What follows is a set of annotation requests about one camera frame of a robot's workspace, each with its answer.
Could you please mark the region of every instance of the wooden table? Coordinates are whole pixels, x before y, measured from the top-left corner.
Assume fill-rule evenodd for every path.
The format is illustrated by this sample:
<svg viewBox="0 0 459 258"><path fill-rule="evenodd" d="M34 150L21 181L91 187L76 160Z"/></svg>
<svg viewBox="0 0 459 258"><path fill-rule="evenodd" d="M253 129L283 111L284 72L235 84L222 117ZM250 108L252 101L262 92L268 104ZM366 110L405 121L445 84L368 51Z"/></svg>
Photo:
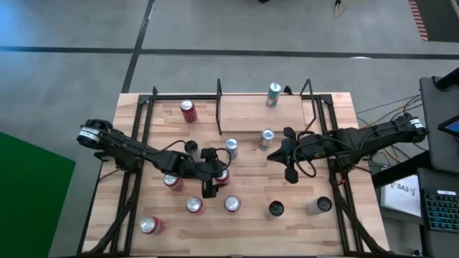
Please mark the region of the wooden table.
<svg viewBox="0 0 459 258"><path fill-rule="evenodd" d="M340 92L332 95L339 127L357 128L350 94ZM138 94L122 94L118 101L113 124L126 135L130 135L132 131L137 99ZM305 204L319 196L327 196L333 200L326 160L313 161L317 168L315 178L308 178L300 172L299 182L289 184L284 179L285 167L266 159L269 153L280 147L283 136L277 135L270 150L263 152L258 148L260 132L219 135L215 123L215 101L195 101L195 104L199 119L190 124L185 123L182 117L179 101L155 101L148 144L160 149L177 139L184 139L195 140L201 148L217 148L224 146L227 137L236 137L240 142L239 155L229 168L230 185L221 188L216 198L205 199L206 211L201 216L195 216L186 211L185 202L190 196L200 196L201 182L185 180L183 191L170 191L163 183L163 174L150 163L146 163L136 225L142 217L154 215L166 222L166 230L159 235L146 235L136 226L131 255L342 254L334 207L320 216L308 216L305 213ZM312 118L309 100L303 100L303 114L305 122L309 123ZM139 140L143 133L142 128L141 124ZM318 119L311 130L321 132ZM183 146L177 144L171 149L183 151ZM302 165L306 170L311 170L306 162ZM113 171L114 166L114 163L106 163L101 176ZM112 224L122 177L122 172L115 173L99 183L83 251L94 247ZM365 171L355 170L349 177L359 219L378 244L388 249L371 176ZM224 210L223 200L229 194L236 194L242 200L242 206L236 214L228 214ZM283 202L285 212L279 219L267 221L264 211L274 200ZM125 239L123 234L126 223L127 218L121 230L121 246ZM346 228L351 249L355 249L347 218Z"/></svg>

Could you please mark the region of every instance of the soda can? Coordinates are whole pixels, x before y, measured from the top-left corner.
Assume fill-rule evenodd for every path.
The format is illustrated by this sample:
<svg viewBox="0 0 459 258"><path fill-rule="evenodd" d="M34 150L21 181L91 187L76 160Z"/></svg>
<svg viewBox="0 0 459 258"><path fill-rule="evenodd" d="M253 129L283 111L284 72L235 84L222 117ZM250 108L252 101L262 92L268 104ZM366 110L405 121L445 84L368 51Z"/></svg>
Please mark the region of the soda can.
<svg viewBox="0 0 459 258"><path fill-rule="evenodd" d="M191 100L184 100L180 104L181 113L184 115L185 121L193 123L198 118L196 108Z"/></svg>
<svg viewBox="0 0 459 258"><path fill-rule="evenodd" d="M284 213L284 205L280 201L273 201L265 212L267 220L273 220Z"/></svg>
<svg viewBox="0 0 459 258"><path fill-rule="evenodd" d="M268 90L268 98L266 99L266 105L268 107L272 108L278 104L278 98L281 90L282 86L275 82L271 82Z"/></svg>
<svg viewBox="0 0 459 258"><path fill-rule="evenodd" d="M239 145L237 144L237 140L228 139L226 142L226 147L229 153L231 153L231 158L232 159L237 158L237 147L239 147Z"/></svg>
<svg viewBox="0 0 459 258"><path fill-rule="evenodd" d="M230 195L224 200L224 207L230 213L235 213L241 207L241 200L237 196Z"/></svg>
<svg viewBox="0 0 459 258"><path fill-rule="evenodd" d="M322 196L316 200L306 204L306 213L310 216L319 215L330 211L331 200L328 197Z"/></svg>
<svg viewBox="0 0 459 258"><path fill-rule="evenodd" d="M204 212L204 202L198 196L192 196L186 201L186 210L193 214Z"/></svg>
<svg viewBox="0 0 459 258"><path fill-rule="evenodd" d="M163 182L167 187L174 191L180 191L184 185L184 181L181 178L170 175L164 175Z"/></svg>
<svg viewBox="0 0 459 258"><path fill-rule="evenodd" d="M217 183L229 184L230 183L230 171L227 169L223 170L222 176L215 178Z"/></svg>
<svg viewBox="0 0 459 258"><path fill-rule="evenodd" d="M193 158L193 161L201 160L201 150L194 140L189 140L185 143L185 151Z"/></svg>
<svg viewBox="0 0 459 258"><path fill-rule="evenodd" d="M164 229L164 222L154 216L146 216L142 218L140 226L144 234L159 234Z"/></svg>
<svg viewBox="0 0 459 258"><path fill-rule="evenodd" d="M260 150L267 151L274 139L274 132L271 129L264 129L261 132Z"/></svg>

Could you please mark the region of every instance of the can lid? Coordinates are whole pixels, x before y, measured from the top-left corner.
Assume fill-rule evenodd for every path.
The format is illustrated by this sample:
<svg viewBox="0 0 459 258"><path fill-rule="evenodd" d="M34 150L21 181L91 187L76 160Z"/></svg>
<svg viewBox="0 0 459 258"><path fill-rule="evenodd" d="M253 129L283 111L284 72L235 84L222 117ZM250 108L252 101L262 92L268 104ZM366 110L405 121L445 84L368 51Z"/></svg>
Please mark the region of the can lid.
<svg viewBox="0 0 459 258"><path fill-rule="evenodd" d="M284 213L284 205L280 201L273 201L270 204L270 213L274 216L280 216Z"/></svg>
<svg viewBox="0 0 459 258"><path fill-rule="evenodd" d="M186 209L190 212L198 212L202 207L202 200L197 196L192 196L186 201Z"/></svg>
<svg viewBox="0 0 459 258"><path fill-rule="evenodd" d="M198 149L198 143L194 140L189 140L185 143L185 151L189 154L194 153Z"/></svg>
<svg viewBox="0 0 459 258"><path fill-rule="evenodd" d="M322 196L317 199L317 207L321 211L330 211L331 209L331 201L328 197Z"/></svg>
<svg viewBox="0 0 459 258"><path fill-rule="evenodd" d="M282 89L282 86L280 86L279 84L275 83L275 82L271 82L270 84L270 89L273 91L273 92L280 92L280 90Z"/></svg>
<svg viewBox="0 0 459 258"><path fill-rule="evenodd" d="M169 186L175 184L178 180L179 179L177 177L170 175L164 175L163 179L164 183Z"/></svg>
<svg viewBox="0 0 459 258"><path fill-rule="evenodd" d="M231 150L237 148L237 140L236 139L232 139L232 138L228 139L227 140L227 148L229 148Z"/></svg>
<svg viewBox="0 0 459 258"><path fill-rule="evenodd" d="M228 175L229 175L228 170L225 169L225 170L223 170L223 172L222 172L222 176L217 177L217 178L215 178L215 179L217 179L217 180L225 180L225 179L228 177Z"/></svg>
<svg viewBox="0 0 459 258"><path fill-rule="evenodd" d="M156 228L156 221L153 217L147 216L141 220L141 231L143 233L151 233Z"/></svg>
<svg viewBox="0 0 459 258"><path fill-rule="evenodd" d="M262 135L264 139L271 140L274 138L274 131L272 131L271 129L264 129Z"/></svg>
<svg viewBox="0 0 459 258"><path fill-rule="evenodd" d="M228 196L224 200L224 207L228 211L237 211L241 207L241 200L237 196Z"/></svg>
<svg viewBox="0 0 459 258"><path fill-rule="evenodd" d="M183 100L180 104L182 110L191 110L193 107L193 102L191 100Z"/></svg>

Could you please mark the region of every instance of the red soda can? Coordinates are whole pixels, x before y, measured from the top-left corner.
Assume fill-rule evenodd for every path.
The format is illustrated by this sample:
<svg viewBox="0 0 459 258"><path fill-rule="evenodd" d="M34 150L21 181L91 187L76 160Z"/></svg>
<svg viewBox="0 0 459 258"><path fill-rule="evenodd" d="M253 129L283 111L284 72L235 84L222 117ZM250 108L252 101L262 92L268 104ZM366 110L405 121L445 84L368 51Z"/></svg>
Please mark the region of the red soda can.
<svg viewBox="0 0 459 258"><path fill-rule="evenodd" d="M184 181L181 178L170 175L164 175L163 182L167 187L174 191L180 191L184 185Z"/></svg>
<svg viewBox="0 0 459 258"><path fill-rule="evenodd" d="M186 210L193 214L204 212L204 202L198 196L192 196L186 201Z"/></svg>
<svg viewBox="0 0 459 258"><path fill-rule="evenodd" d="M217 183L229 184L230 183L230 171L227 169L223 170L222 176L215 178Z"/></svg>
<svg viewBox="0 0 459 258"><path fill-rule="evenodd" d="M145 234L159 234L164 229L164 221L154 216L142 218L140 225L141 231Z"/></svg>
<svg viewBox="0 0 459 258"><path fill-rule="evenodd" d="M224 200L224 207L230 213L234 213L241 207L241 199L237 196L230 195Z"/></svg>
<svg viewBox="0 0 459 258"><path fill-rule="evenodd" d="M198 118L196 108L191 100L184 100L180 104L181 113L184 115L185 121L193 123Z"/></svg>

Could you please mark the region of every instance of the black floor stripe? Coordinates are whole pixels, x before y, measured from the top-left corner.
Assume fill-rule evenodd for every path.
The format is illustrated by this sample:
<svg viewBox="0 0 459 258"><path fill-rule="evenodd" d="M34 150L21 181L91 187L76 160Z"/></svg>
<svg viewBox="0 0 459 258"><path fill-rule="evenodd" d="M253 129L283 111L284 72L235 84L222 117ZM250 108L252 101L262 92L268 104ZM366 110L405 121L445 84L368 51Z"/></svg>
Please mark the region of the black floor stripe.
<svg viewBox="0 0 459 258"><path fill-rule="evenodd" d="M352 58L368 57L372 59L440 59L456 60L459 54L390 54L390 53L353 53L353 52L294 52L262 50L211 50L211 49L142 49L141 54L196 55L196 56L239 56L239 57L318 57Z"/></svg>
<svg viewBox="0 0 459 258"><path fill-rule="evenodd" d="M130 48L104 47L2 47L0 52L39 52L39 53L100 53L100 54L131 54Z"/></svg>
<svg viewBox="0 0 459 258"><path fill-rule="evenodd" d="M124 77L124 82L123 82L123 87L121 88L121 93L128 93L129 88L131 88L131 82L134 76L134 70L136 69L138 56L140 54L142 44L143 44L143 39L145 39L146 28L148 27L148 23L150 22L150 15L151 15L151 12L153 11L154 2L155 0L148 0L145 14L143 15L141 29L138 32L136 48L134 49L134 53L132 54L131 61L129 62L128 71L126 72L126 76Z"/></svg>

